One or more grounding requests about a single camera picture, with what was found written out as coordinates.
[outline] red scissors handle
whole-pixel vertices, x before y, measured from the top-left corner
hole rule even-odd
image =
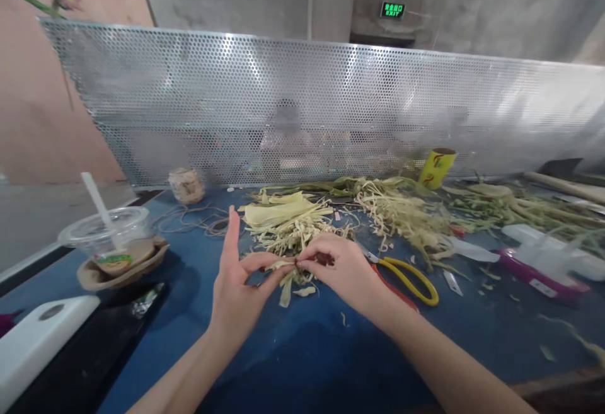
[[[375,264],[370,264],[370,266],[372,267],[372,269],[374,269],[374,272],[376,272],[378,274],[378,277],[380,277],[380,279],[389,288],[389,290],[393,291],[403,302],[408,304],[415,312],[420,313],[420,311],[418,310],[418,307],[416,307],[416,304],[414,304],[414,302],[412,302],[412,300],[410,300],[401,291],[399,291],[397,288],[395,288],[393,285],[391,285],[389,282],[387,282],[384,279],[384,277],[380,274],[380,272],[378,272],[378,267],[376,267]]]

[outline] white straw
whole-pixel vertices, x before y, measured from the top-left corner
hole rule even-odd
[[[92,175],[90,173],[88,173],[87,171],[84,173],[80,173],[80,175],[82,176],[82,180],[84,181],[84,184],[86,185],[86,188],[88,189],[88,193],[90,194],[90,197],[93,199],[93,203],[96,206],[96,210],[99,213],[99,216],[101,216],[101,220],[105,224],[105,227],[109,231],[112,232],[111,237],[112,237],[113,246],[115,247],[116,250],[123,250],[122,244],[115,234],[116,229],[115,229],[115,226],[113,225],[112,220],[109,217],[109,212],[107,211],[107,208],[105,207],[105,203],[103,203],[103,199],[101,198],[99,189],[97,189],[97,187],[96,187],[95,180],[93,179]]]

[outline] finger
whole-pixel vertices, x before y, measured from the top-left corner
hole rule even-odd
[[[225,242],[222,245],[221,262],[239,261],[239,215],[235,212],[233,205],[229,206],[229,228],[225,234]]]
[[[317,253],[327,253],[332,258],[336,259],[340,256],[339,246],[336,245],[341,238],[332,233],[320,234],[313,239],[311,243],[304,249],[296,260],[312,260]]]
[[[255,270],[271,266],[273,263],[278,261],[288,261],[294,263],[293,257],[277,256],[275,253],[270,252],[254,252],[250,253],[246,258],[241,260],[239,264],[248,273],[253,273]]]
[[[325,284],[328,284],[328,281],[331,279],[331,276],[334,274],[334,268],[322,266],[318,262],[315,262],[312,260],[302,260],[302,261],[298,261],[296,264],[299,267],[311,272],[315,277],[320,279]]]
[[[278,270],[273,271],[271,275],[258,287],[258,291],[262,293],[265,300],[271,296],[271,293],[277,288],[279,282],[289,273],[294,270],[294,266],[282,266]]]

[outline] hand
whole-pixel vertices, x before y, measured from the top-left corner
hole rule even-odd
[[[283,266],[258,287],[246,285],[246,280],[255,270],[287,260],[273,253],[251,253],[239,260],[239,215],[229,207],[229,229],[222,248],[219,275],[214,282],[212,318],[208,330],[219,335],[224,345],[239,349],[252,332],[260,313],[280,280],[294,269]]]
[[[329,254],[334,264],[323,266],[314,261],[317,253]],[[377,301],[390,292],[372,270],[359,246],[335,234],[320,234],[297,260],[300,267],[310,271],[366,318],[373,313]]]

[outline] wooden wall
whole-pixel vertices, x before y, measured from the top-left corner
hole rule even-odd
[[[152,26],[146,0],[83,0],[68,18]],[[12,184],[123,180],[71,80],[73,109],[59,60],[22,0],[0,0],[0,173]]]

